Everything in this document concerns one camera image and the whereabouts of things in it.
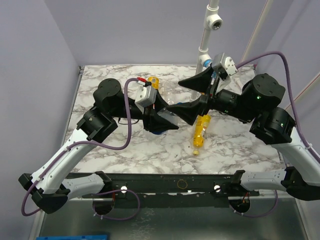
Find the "clear bottle blue label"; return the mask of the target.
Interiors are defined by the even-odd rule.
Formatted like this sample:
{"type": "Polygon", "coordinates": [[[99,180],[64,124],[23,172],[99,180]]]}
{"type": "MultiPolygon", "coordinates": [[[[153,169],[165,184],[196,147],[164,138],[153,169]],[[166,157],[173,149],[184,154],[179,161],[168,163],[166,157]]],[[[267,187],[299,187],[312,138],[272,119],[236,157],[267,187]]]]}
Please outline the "clear bottle blue label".
{"type": "Polygon", "coordinates": [[[168,110],[169,106],[165,101],[155,102],[149,106],[147,108],[145,130],[154,135],[161,135],[170,130],[178,130],[180,118],[168,110]]]}

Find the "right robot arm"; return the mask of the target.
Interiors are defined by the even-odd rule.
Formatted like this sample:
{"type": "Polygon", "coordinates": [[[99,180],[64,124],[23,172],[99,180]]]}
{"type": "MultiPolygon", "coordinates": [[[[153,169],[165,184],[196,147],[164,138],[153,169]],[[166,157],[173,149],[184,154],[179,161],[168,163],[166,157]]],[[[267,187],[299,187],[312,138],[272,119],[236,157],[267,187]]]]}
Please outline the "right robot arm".
{"type": "Polygon", "coordinates": [[[290,163],[282,170],[252,172],[238,170],[230,183],[230,191],[241,196],[257,190],[277,190],[303,200],[320,198],[320,164],[298,135],[298,122],[279,107],[285,88],[264,73],[247,82],[241,94],[225,90],[230,79],[224,69],[209,67],[205,71],[179,81],[179,85],[201,93],[192,102],[170,105],[167,109],[192,125],[197,116],[210,110],[234,117],[251,125],[250,132],[277,149],[290,163]]]}

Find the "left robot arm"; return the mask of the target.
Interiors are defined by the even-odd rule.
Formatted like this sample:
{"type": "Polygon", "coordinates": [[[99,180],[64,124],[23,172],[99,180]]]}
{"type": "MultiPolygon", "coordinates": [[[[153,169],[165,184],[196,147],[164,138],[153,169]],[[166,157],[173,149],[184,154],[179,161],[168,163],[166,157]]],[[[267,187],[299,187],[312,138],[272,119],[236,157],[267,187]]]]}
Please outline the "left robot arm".
{"type": "Polygon", "coordinates": [[[27,191],[21,206],[23,216],[30,216],[25,210],[29,196],[39,210],[47,214],[56,212],[74,198],[86,195],[107,197],[112,180],[104,172],[77,178],[67,176],[95,147],[124,150],[131,141],[132,120],[141,120],[143,128],[156,135],[179,128],[168,114],[160,115],[168,104],[159,91],[144,79],[130,78],[124,87],[114,78],[104,79],[94,91],[93,98],[93,106],[55,155],[37,171],[19,177],[19,183],[27,191]],[[115,118],[127,119],[127,139],[122,146],[103,143],[118,127],[115,118]]]}

